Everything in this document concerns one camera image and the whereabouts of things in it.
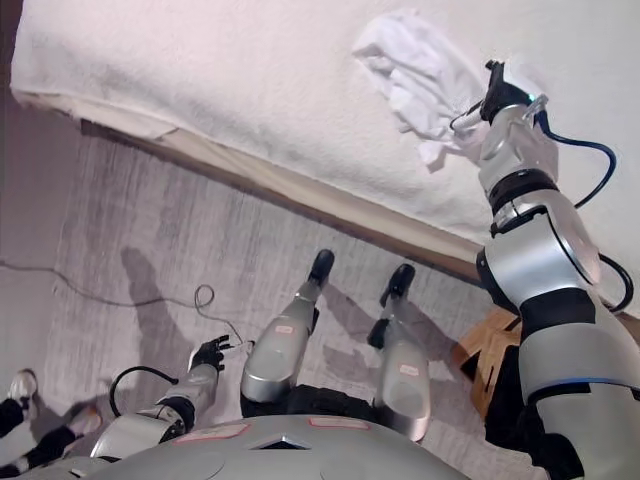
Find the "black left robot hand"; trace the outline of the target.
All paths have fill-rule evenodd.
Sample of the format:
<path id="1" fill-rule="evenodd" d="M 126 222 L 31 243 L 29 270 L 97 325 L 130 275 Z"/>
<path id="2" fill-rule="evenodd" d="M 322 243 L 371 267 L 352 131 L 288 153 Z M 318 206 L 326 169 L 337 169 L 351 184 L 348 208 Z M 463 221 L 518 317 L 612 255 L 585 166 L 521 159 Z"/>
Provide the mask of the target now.
<path id="1" fill-rule="evenodd" d="M 225 370 L 224 361 L 227 351 L 250 353 L 254 346 L 253 340 L 232 344 L 228 334 L 216 337 L 202 343 L 197 350 L 192 352 L 188 370 L 191 371 L 200 365 L 208 365 L 220 373 Z"/>

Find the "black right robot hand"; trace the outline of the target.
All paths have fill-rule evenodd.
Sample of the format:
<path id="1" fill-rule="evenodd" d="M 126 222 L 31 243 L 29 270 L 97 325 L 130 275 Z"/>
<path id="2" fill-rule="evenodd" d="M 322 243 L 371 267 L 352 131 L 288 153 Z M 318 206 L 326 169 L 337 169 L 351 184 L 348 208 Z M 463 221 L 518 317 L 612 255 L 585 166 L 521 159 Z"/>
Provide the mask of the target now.
<path id="1" fill-rule="evenodd" d="M 452 119 L 449 123 L 451 131 L 459 133 L 481 122 L 491 123 L 501 110 L 514 105 L 529 106 L 533 102 L 529 93 L 507 80 L 505 62 L 489 60 L 485 68 L 490 77 L 484 98 Z"/>

